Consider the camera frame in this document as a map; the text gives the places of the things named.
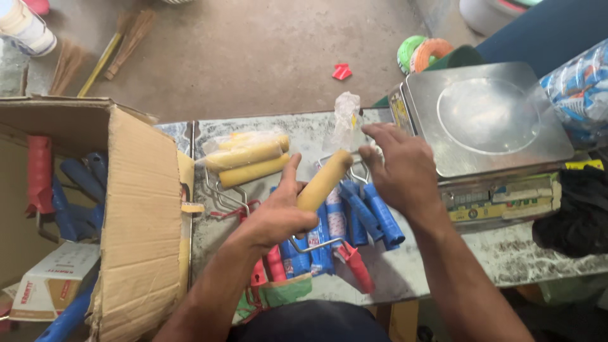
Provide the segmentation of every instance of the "left hand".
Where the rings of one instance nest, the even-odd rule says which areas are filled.
[[[274,192],[257,208],[229,239],[237,239],[248,248],[267,254],[274,245],[295,235],[298,239],[319,224],[314,212],[297,208],[296,197],[306,186],[295,180],[302,155],[296,153],[283,168],[281,181]]]

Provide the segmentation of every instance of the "paint roller cover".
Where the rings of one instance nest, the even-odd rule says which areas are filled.
[[[304,211],[316,211],[351,165],[353,165],[353,157],[350,153],[345,150],[334,153],[298,196],[298,208]]]
[[[222,183],[222,187],[226,189],[279,172],[283,170],[283,166],[285,166],[288,161],[289,155],[285,153],[276,159],[222,171],[219,173],[219,181]]]
[[[211,153],[204,158],[204,162],[210,171],[221,172],[253,162],[275,159],[282,154],[283,150],[278,142],[266,141],[233,148],[229,151]]]
[[[229,141],[218,144],[218,149],[230,150],[234,147],[238,147],[238,146],[247,144],[248,140],[260,139],[257,135],[254,135],[254,133],[258,133],[258,132],[248,132],[248,133],[238,134],[238,135],[234,136],[234,138],[230,139]],[[289,151],[289,136],[287,134],[279,135],[274,138],[270,138],[270,139],[266,139],[266,140],[272,141],[272,142],[278,142],[278,144],[281,145],[281,149],[283,150],[283,152]]]

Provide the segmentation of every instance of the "broom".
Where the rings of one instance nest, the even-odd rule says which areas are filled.
[[[102,71],[103,66],[106,64],[106,62],[108,62],[110,55],[112,55],[114,50],[116,50],[116,47],[118,46],[118,43],[120,42],[120,39],[125,34],[125,31],[126,31],[126,28],[128,27],[130,19],[131,19],[130,13],[120,12],[118,14],[118,20],[116,21],[116,33],[114,33],[114,36],[108,43],[108,46],[106,46],[106,49],[105,49],[105,51],[103,51],[102,56],[99,58],[99,61],[97,61],[97,65],[95,65],[95,69],[93,69],[93,71],[91,72],[91,75],[85,82],[85,85],[82,86],[82,89],[78,93],[78,97],[86,96],[86,93],[89,91],[89,88],[91,87],[91,85],[93,84],[95,79],[97,78],[97,75],[99,75],[99,73]]]
[[[104,73],[104,76],[108,80],[114,78],[122,63],[133,53],[133,50],[139,45],[144,36],[150,32],[155,17],[156,13],[150,9],[143,10],[137,14],[133,20],[133,24],[125,34],[118,53],[110,66],[108,66],[108,70]]]
[[[86,60],[86,52],[82,47],[72,44],[65,39],[61,43],[61,53],[50,85],[49,95],[61,96],[66,91],[82,64]]]

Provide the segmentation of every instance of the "open cardboard box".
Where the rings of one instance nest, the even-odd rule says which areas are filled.
[[[0,99],[0,142],[12,146],[1,152],[0,285],[57,248],[25,219],[26,136],[50,136],[55,156],[108,151],[101,270],[89,307],[91,332],[102,341],[133,341],[155,329],[187,289],[190,222],[182,222],[189,216],[180,210],[181,183],[192,188],[194,163],[155,122],[109,99]]]

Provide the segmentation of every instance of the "person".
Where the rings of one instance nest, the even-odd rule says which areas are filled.
[[[452,339],[533,341],[452,227],[430,147],[394,124],[366,125],[363,132],[376,140],[385,161],[370,146],[359,153],[382,199],[409,222],[430,293]],[[220,246],[155,341],[390,341],[366,309],[328,301],[273,308],[231,329],[256,261],[274,245],[317,226],[315,213],[295,206],[306,185],[295,180],[301,158],[299,153],[291,157],[277,190]]]

